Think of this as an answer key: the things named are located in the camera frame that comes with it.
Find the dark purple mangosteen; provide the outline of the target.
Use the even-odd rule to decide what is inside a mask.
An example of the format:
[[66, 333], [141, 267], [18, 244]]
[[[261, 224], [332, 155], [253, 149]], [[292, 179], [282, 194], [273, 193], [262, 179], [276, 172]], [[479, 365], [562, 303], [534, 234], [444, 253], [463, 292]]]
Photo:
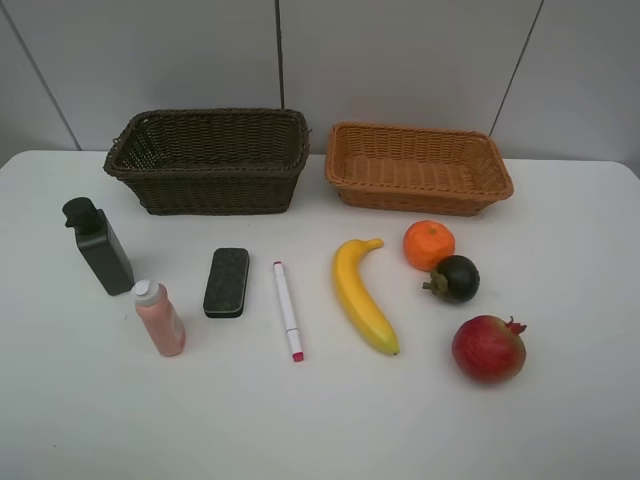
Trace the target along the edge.
[[469, 258], [461, 255], [451, 255], [439, 261], [429, 277], [422, 288], [451, 304], [471, 300], [480, 285], [477, 267]]

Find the black plastic bottle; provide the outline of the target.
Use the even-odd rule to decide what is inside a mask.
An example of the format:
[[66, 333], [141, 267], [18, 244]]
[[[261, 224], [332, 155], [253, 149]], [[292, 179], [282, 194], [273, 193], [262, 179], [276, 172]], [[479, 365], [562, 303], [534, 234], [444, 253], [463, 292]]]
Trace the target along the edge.
[[106, 214], [86, 197], [69, 200], [62, 207], [65, 226], [72, 228], [76, 246], [110, 296], [129, 292], [134, 285], [130, 261]]

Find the yellow banana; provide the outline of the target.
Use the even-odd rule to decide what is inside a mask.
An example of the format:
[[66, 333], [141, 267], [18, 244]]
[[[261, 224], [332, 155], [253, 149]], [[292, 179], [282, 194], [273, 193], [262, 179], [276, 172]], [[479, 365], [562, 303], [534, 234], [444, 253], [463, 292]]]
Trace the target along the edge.
[[341, 245], [332, 260], [332, 284], [347, 318], [364, 341], [381, 354], [396, 356], [400, 353], [397, 335], [359, 273], [361, 260], [383, 246], [380, 238], [353, 239]]

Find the orange mandarin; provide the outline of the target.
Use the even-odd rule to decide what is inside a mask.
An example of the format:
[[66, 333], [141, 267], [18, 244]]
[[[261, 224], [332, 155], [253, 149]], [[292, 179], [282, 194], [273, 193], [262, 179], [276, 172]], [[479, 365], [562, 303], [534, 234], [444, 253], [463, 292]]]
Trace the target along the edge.
[[456, 240], [443, 224], [423, 220], [412, 224], [403, 238], [403, 252], [415, 269], [431, 271], [441, 260], [455, 253]]

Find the white marker pink cap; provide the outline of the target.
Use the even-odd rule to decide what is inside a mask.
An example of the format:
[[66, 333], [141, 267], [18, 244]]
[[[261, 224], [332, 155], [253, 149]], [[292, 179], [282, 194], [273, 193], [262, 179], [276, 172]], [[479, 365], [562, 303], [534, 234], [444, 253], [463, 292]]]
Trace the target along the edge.
[[291, 350], [291, 356], [295, 363], [299, 363], [304, 360], [304, 351], [301, 343], [300, 331], [293, 309], [293, 303], [287, 284], [284, 265], [280, 261], [276, 261], [273, 264], [273, 269], [279, 305], [281, 307], [285, 334]]

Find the orange wicker basket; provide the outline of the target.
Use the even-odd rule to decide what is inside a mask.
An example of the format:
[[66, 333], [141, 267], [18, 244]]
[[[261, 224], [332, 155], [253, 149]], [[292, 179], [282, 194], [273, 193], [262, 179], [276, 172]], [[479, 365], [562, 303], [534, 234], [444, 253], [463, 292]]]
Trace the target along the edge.
[[338, 123], [325, 177], [351, 206], [450, 216], [474, 216], [514, 193], [496, 144], [474, 131]]

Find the pink bottle white cap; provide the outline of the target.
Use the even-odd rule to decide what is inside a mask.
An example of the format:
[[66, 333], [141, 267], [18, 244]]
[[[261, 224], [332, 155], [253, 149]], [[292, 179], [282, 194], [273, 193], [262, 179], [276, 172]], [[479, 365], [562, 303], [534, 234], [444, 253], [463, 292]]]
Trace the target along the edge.
[[159, 354], [165, 357], [183, 352], [186, 331], [171, 303], [166, 287], [154, 280], [140, 280], [131, 289], [135, 310]]

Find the black whiteboard eraser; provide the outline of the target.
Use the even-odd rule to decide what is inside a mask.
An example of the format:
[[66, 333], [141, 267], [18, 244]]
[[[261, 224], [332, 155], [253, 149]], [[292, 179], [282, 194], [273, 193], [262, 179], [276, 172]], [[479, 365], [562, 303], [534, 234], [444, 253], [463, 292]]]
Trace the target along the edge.
[[244, 311], [250, 265], [244, 248], [218, 248], [212, 256], [204, 292], [203, 311], [208, 318], [238, 318]]

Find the dark brown wicker basket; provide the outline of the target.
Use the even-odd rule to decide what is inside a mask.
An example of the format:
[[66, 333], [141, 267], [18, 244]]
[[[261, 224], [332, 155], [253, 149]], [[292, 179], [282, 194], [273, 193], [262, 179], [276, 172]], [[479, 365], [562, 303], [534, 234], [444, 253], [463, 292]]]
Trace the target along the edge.
[[105, 172], [152, 215], [264, 215], [289, 208], [309, 155], [291, 109], [166, 109], [134, 116]]

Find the red pomegranate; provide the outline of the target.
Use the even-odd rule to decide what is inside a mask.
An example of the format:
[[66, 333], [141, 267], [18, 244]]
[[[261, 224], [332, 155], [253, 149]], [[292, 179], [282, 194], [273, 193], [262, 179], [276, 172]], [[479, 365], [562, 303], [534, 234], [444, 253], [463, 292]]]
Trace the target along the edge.
[[481, 315], [464, 322], [451, 343], [451, 353], [460, 368], [472, 380], [498, 384], [515, 377], [526, 361], [521, 338], [527, 326], [513, 317], [506, 322]]

